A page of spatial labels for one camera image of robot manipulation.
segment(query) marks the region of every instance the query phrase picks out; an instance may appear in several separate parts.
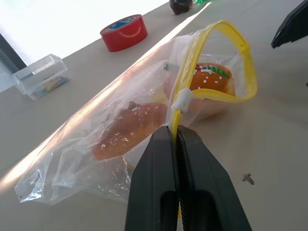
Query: plastic container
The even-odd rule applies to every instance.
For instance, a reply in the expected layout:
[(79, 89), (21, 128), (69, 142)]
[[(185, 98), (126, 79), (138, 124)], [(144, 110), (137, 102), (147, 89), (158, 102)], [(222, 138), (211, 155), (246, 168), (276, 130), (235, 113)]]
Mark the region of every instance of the plastic container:
[(67, 66), (50, 54), (12, 75), (16, 87), (36, 100), (69, 80)]

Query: tape roll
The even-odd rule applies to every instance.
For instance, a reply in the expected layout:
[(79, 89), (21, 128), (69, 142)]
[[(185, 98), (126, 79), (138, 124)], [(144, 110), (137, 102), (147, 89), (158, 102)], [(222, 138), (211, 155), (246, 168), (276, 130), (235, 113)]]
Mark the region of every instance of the tape roll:
[(100, 32), (110, 52), (121, 51), (144, 40), (148, 32), (140, 14), (123, 18)]

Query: toy hot dog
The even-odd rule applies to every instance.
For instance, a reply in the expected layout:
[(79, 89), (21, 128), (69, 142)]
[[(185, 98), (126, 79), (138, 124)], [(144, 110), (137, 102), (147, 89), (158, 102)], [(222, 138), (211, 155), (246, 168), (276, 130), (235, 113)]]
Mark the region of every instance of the toy hot dog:
[(166, 122), (166, 114), (167, 106), (162, 103), (130, 102), (94, 146), (94, 156), (104, 160), (124, 155), (161, 127)]

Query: ziplock bag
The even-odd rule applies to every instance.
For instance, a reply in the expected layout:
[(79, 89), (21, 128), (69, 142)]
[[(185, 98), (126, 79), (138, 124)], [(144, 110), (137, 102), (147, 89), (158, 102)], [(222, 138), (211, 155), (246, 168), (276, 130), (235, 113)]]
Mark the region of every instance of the ziplock bag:
[[(237, 52), (213, 55), (205, 45), (211, 31), (229, 38)], [(220, 41), (209, 39), (209, 47), (223, 46)], [(126, 202), (134, 167), (157, 128), (167, 123), (175, 137), (179, 123), (188, 126), (256, 90), (249, 46), (228, 22), (176, 37), (66, 122), (17, 183), (18, 198), (55, 204), (87, 191)]]

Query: beige table surface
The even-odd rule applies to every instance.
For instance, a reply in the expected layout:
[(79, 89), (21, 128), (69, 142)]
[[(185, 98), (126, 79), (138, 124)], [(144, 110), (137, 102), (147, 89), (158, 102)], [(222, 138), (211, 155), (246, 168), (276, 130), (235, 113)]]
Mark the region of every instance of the beige table surface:
[[(279, 25), (300, 2), (216, 0), (179, 33), (228, 20), (251, 45), (257, 96), (191, 128), (229, 172), (255, 231), (301, 231), (308, 226), (308, 38), (270, 47)], [(0, 93), (1, 175), (196, 12), (173, 16), (165, 4), (144, 16), (149, 37), (137, 46), (108, 53), (98, 40), (68, 56), (64, 61), (72, 80), (38, 101), (28, 101), (15, 88)], [(252, 174), (254, 186), (242, 182), (244, 173)], [(86, 192), (54, 206), (19, 204), (13, 183), (0, 195), (1, 230), (123, 230), (125, 204)]]

